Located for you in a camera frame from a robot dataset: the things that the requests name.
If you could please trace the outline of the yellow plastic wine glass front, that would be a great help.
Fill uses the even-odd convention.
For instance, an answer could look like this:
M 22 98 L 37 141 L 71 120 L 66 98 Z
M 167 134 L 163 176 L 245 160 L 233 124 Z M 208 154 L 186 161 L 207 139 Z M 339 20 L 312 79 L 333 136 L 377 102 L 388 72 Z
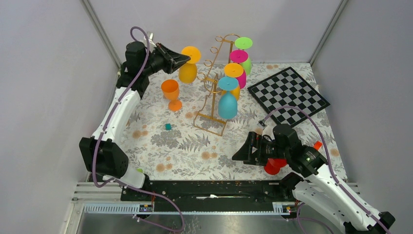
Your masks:
M 197 47 L 187 46 L 182 49 L 181 54 L 189 56 L 190 60 L 187 61 L 178 71 L 178 78 L 183 83 L 192 83 L 197 78 L 197 66 L 196 63 L 201 59 L 201 52 Z

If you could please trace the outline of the yellow plastic wine glass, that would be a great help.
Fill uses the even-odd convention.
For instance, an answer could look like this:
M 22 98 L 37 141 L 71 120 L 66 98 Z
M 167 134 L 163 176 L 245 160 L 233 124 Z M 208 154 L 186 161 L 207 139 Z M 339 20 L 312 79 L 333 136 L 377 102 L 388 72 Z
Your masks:
M 246 73 L 238 63 L 229 63 L 224 67 L 225 76 L 219 81 L 223 94 L 230 92 L 236 100 L 240 98 L 241 89 L 245 86 Z
M 190 60 L 187 61 L 178 71 L 178 78 L 183 83 L 192 83 L 197 78 L 197 66 L 196 63 L 201 59 L 201 52 L 197 47 L 187 46 L 182 49 L 181 54 L 189 56 Z

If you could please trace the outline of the blue plastic wine glass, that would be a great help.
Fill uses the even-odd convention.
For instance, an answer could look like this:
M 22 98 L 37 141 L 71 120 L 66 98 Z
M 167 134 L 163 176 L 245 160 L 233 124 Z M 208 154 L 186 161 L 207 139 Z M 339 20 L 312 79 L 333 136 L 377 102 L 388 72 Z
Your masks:
M 225 76 L 218 81 L 218 86 L 225 92 L 219 100 L 218 114 L 223 119 L 232 119 L 238 113 L 239 83 L 236 78 Z

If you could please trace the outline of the gold wire wine glass rack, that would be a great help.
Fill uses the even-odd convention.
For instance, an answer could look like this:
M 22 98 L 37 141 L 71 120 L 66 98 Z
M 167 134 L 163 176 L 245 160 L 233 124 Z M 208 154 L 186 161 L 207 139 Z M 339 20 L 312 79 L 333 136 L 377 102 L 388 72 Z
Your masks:
M 217 94 L 220 94 L 222 91 L 218 91 L 218 74 L 216 74 L 214 77 L 210 76 L 210 73 L 212 69 L 214 68 L 214 64 L 216 59 L 218 58 L 218 55 L 221 51 L 221 48 L 224 44 L 229 44 L 229 52 L 228 52 L 228 62 L 231 62 L 231 59 L 229 58 L 230 53 L 233 51 L 233 47 L 235 44 L 235 40 L 238 39 L 240 36 L 237 34 L 227 34 L 225 36 L 216 36 L 215 41 L 220 43 L 219 47 L 212 46 L 210 48 L 210 52 L 215 55 L 213 60 L 206 59 L 204 61 L 204 66 L 208 68 L 208 72 L 205 74 L 203 72 L 198 72 L 199 75 L 202 75 L 203 78 L 197 78 L 200 80 L 204 88 L 208 91 L 208 94 L 204 98 L 204 104 L 202 108 L 197 112 L 193 119 L 193 126 L 197 129 L 212 133 L 214 135 L 217 135 L 219 137 L 222 137 L 224 134 L 225 127 L 227 125 L 227 120 L 221 120 L 217 117 L 215 117 L 214 111 L 215 111 L 215 102 L 216 102 L 216 96 Z M 198 125 L 196 123 L 197 120 L 199 120 L 201 117 L 211 120 L 214 123 L 218 123 L 221 127 L 221 130 L 218 132 L 214 132 L 212 130 L 209 130 L 207 128 L 202 127 L 201 125 Z

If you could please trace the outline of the magenta plastic wine glass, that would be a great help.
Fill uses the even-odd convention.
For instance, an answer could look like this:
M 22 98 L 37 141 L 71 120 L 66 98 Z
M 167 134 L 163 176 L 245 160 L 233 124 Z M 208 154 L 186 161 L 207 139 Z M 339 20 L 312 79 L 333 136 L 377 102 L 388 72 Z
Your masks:
M 243 89 L 246 85 L 246 70 L 245 70 L 245 66 L 243 65 L 243 63 L 249 59 L 249 55 L 245 50 L 238 49 L 238 50 L 232 51 L 229 54 L 229 59 L 232 62 L 241 65 L 241 67 L 243 68 L 243 73 L 236 78 L 240 89 Z

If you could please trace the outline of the green plastic wine glass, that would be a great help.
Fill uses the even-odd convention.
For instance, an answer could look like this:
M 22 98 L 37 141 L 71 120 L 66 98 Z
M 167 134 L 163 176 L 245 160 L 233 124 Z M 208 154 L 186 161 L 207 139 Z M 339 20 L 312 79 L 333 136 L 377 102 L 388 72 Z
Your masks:
M 240 50 L 246 51 L 247 49 L 252 47 L 253 41 L 251 38 L 248 38 L 248 37 L 240 37 L 235 40 L 234 44 L 237 47 L 237 50 L 240 49 Z M 243 63 L 243 65 L 245 66 L 246 74 L 249 75 L 251 72 L 251 67 L 252 67 L 250 56 L 249 56 L 249 59 Z

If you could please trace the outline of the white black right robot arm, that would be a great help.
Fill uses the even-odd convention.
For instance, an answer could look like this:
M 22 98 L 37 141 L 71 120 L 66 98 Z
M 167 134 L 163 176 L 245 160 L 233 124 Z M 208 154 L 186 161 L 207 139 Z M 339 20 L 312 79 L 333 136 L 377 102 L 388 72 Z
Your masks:
M 293 170 L 280 182 L 281 198 L 294 198 L 319 212 L 344 234 L 386 234 L 395 222 L 390 212 L 380 212 L 363 200 L 329 169 L 327 159 L 303 145 L 287 124 L 272 130 L 274 139 L 249 132 L 232 160 L 265 166 L 269 159 L 284 159 Z

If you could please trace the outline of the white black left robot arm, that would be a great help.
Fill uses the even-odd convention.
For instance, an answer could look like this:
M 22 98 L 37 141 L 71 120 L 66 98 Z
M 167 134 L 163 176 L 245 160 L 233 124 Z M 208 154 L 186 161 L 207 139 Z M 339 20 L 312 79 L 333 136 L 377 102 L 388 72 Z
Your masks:
M 150 185 L 144 183 L 146 176 L 129 165 L 129 158 L 120 148 L 119 140 L 149 85 L 149 76 L 161 70 L 172 74 L 190 57 L 161 43 L 149 50 L 140 41 L 127 44 L 125 57 L 109 110 L 92 136 L 80 140 L 79 148 L 87 171 L 133 187 L 132 194 L 139 200 L 146 200 L 151 194 Z

